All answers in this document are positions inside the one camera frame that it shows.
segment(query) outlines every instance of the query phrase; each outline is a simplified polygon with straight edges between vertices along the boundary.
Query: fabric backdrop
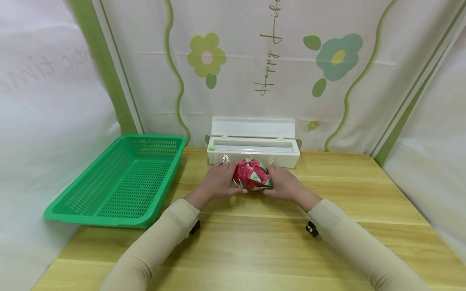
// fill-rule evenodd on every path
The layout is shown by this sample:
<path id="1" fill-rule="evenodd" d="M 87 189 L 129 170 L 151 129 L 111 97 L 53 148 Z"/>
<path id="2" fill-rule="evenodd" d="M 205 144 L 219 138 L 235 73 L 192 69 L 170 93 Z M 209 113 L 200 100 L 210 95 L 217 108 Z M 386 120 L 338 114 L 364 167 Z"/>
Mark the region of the fabric backdrop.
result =
<path id="1" fill-rule="evenodd" d="M 466 30 L 414 109 L 384 170 L 466 264 Z"/>
<path id="2" fill-rule="evenodd" d="M 464 17 L 457 0 L 95 0 L 145 132 L 296 119 L 303 150 L 376 156 Z"/>
<path id="3" fill-rule="evenodd" d="M 76 226 L 45 208 L 119 135 L 63 0 L 0 4 L 0 289 L 30 290 Z"/>

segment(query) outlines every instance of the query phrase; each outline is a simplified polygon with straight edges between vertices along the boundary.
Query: white dispenser box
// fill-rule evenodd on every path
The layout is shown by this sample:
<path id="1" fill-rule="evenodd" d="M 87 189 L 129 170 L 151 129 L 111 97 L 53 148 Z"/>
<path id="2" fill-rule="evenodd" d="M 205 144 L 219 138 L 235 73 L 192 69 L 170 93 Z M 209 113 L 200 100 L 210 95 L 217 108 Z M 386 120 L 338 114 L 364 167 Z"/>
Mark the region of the white dispenser box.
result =
<path id="1" fill-rule="evenodd" d="M 294 168 L 301 153 L 294 119 L 213 117 L 207 155 L 209 163 L 253 158 Z"/>

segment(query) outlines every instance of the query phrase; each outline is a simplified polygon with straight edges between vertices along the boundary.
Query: green plastic basket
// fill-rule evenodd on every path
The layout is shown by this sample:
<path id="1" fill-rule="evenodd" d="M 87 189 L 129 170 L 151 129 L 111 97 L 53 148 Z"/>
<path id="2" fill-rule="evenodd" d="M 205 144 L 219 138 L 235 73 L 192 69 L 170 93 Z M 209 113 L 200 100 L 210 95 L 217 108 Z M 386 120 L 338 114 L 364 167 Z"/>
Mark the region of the green plastic basket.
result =
<path id="1" fill-rule="evenodd" d="M 150 227 L 185 145 L 182 136 L 119 137 L 47 207 L 44 217 L 66 223 Z"/>

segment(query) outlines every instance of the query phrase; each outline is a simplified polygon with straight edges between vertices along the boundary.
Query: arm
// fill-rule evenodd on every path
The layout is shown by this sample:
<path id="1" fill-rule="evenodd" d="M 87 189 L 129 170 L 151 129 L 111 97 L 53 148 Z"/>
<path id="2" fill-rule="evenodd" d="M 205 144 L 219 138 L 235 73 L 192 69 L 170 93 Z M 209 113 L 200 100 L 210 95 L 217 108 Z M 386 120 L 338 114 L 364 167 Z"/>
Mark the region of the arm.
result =
<path id="1" fill-rule="evenodd" d="M 110 271 L 100 290 L 146 290 L 155 269 L 177 244 L 188 237 L 200 210 L 213 198 L 229 197 L 245 191 L 230 188 L 236 164 L 213 165 L 198 188 L 168 207 L 157 222 L 129 247 Z"/>
<path id="2" fill-rule="evenodd" d="M 408 265 L 338 206 L 305 188 L 286 169 L 267 167 L 274 189 L 264 194 L 291 200 L 307 212 L 324 241 L 342 253 L 376 291 L 429 290 Z"/>
<path id="3" fill-rule="evenodd" d="M 320 235 L 342 253 L 376 291 L 424 291 L 429 287 L 400 258 L 328 200 L 308 212 Z"/>
<path id="4" fill-rule="evenodd" d="M 173 203 L 121 256 L 100 290 L 146 290 L 154 270 L 188 237 L 199 212 L 185 199 Z"/>

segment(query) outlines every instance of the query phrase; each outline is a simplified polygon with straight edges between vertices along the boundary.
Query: beige sleeve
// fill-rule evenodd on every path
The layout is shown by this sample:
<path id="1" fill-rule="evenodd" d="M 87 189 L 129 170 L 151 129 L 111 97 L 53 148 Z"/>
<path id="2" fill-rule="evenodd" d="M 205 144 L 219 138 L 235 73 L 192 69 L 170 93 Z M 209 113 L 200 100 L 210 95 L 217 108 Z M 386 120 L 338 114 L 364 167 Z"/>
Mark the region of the beige sleeve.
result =
<path id="1" fill-rule="evenodd" d="M 185 199 L 170 205 L 121 256 L 101 286 L 102 291 L 145 291 L 154 270 L 198 220 L 199 210 Z"/>
<path id="2" fill-rule="evenodd" d="M 329 245 L 340 251 L 376 291 L 425 291 L 429 287 L 400 258 L 328 200 L 309 211 Z"/>

